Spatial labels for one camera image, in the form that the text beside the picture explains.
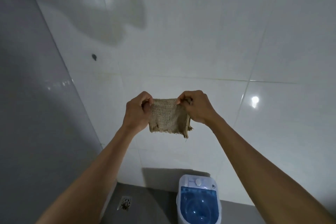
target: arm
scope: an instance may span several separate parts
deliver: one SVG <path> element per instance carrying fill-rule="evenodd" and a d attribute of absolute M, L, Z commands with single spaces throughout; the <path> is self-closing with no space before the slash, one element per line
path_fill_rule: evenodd
<path fill-rule="evenodd" d="M 184 98 L 191 98 L 192 104 Z M 176 103 L 215 134 L 265 222 L 336 223 L 313 196 L 238 135 L 216 113 L 206 94 L 200 90 L 186 91 Z"/>
<path fill-rule="evenodd" d="M 153 98 L 142 92 L 126 105 L 121 128 L 91 166 L 42 214 L 36 224 L 99 223 L 106 201 L 133 137 L 149 122 Z"/>

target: forearm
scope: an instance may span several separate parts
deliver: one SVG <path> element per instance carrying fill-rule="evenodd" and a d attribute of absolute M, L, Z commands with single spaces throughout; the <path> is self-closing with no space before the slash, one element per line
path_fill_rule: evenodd
<path fill-rule="evenodd" d="M 304 188 L 236 133 L 220 116 L 207 125 L 267 223 L 335 223 Z"/>
<path fill-rule="evenodd" d="M 133 133 L 121 127 L 90 167 L 57 198 L 37 223 L 99 223 L 104 202 L 133 137 Z"/>

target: blue washing machine lid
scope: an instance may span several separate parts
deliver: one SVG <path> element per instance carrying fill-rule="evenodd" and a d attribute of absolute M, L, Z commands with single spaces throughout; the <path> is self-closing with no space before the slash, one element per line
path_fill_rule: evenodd
<path fill-rule="evenodd" d="M 190 224 L 215 224 L 219 214 L 216 191 L 182 186 L 180 210 Z"/>

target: hand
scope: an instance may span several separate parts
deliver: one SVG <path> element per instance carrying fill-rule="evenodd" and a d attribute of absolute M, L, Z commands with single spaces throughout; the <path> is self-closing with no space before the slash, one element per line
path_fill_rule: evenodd
<path fill-rule="evenodd" d="M 122 126 L 134 135 L 139 133 L 148 125 L 152 104 L 153 98 L 146 91 L 128 101 Z"/>
<path fill-rule="evenodd" d="M 191 104 L 185 101 L 188 98 L 191 99 Z M 213 109 L 207 94 L 201 90 L 183 92 L 177 98 L 176 104 L 182 105 L 192 120 L 203 124 L 206 124 L 218 115 L 215 109 Z"/>

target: person's left hand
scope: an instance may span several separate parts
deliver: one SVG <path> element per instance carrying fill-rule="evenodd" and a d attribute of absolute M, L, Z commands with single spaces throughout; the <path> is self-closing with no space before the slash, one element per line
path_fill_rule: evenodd
<path fill-rule="evenodd" d="M 147 127 L 151 116 L 151 105 L 153 97 L 146 91 L 128 101 L 123 127 L 136 135 Z"/>

